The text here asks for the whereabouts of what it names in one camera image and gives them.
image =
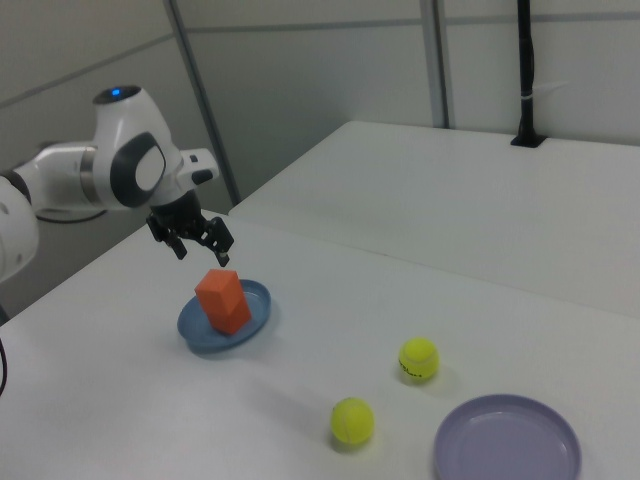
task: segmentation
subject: yellow tennis ball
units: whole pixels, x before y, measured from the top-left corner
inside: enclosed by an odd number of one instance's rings
[[[431,378],[440,364],[438,349],[431,340],[422,337],[407,341],[400,349],[398,360],[402,369],[418,380]]]
[[[343,443],[358,445],[373,434],[373,410],[360,398],[345,398],[333,407],[331,431]]]

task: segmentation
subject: white table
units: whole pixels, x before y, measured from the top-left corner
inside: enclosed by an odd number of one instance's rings
[[[352,122],[232,217],[640,318],[640,148]]]
[[[248,343],[199,357],[176,319],[213,255],[180,262],[142,229],[0,328],[0,478],[428,479],[436,428],[458,404],[509,392],[572,424],[582,480],[640,471],[640,322],[229,219],[230,268],[270,289]],[[403,383],[404,340],[442,368]],[[370,444],[344,453],[333,404],[373,407]]]

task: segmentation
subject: blue plate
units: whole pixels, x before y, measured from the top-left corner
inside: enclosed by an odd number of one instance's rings
[[[555,410],[526,397],[489,395],[460,405],[435,442],[440,480],[576,480],[576,434]]]
[[[189,347],[199,350],[224,350],[248,340],[267,323],[271,313],[271,295],[267,287],[253,280],[240,280],[247,299],[251,319],[233,335],[215,330],[202,310],[198,297],[193,297],[180,312],[178,332]]]

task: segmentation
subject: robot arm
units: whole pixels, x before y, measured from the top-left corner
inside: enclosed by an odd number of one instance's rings
[[[151,97],[140,87],[95,97],[92,141],[57,143],[0,177],[0,280],[17,272],[37,249],[35,213],[45,210],[123,210],[148,204],[158,242],[178,258],[182,239],[212,250],[221,266],[233,237],[220,218],[207,221],[195,188],[219,175],[206,149],[180,151]]]

